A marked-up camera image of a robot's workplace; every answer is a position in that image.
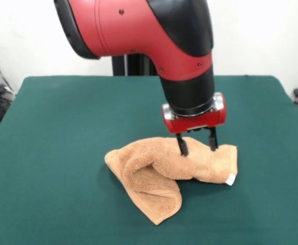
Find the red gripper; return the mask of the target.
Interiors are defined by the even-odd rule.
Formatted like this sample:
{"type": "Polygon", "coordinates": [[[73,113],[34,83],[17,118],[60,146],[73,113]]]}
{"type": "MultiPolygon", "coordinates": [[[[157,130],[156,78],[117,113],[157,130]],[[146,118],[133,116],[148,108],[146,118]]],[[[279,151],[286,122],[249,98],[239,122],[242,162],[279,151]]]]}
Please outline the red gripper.
{"type": "Polygon", "coordinates": [[[218,149],[216,126],[224,124],[226,116],[226,99],[221,92],[214,94],[212,108],[200,115],[189,117],[179,116],[171,110],[169,104],[164,104],[164,123],[168,131],[176,135],[182,156],[188,156],[189,152],[187,144],[181,134],[202,128],[209,128],[209,146],[211,151],[218,149]]]}

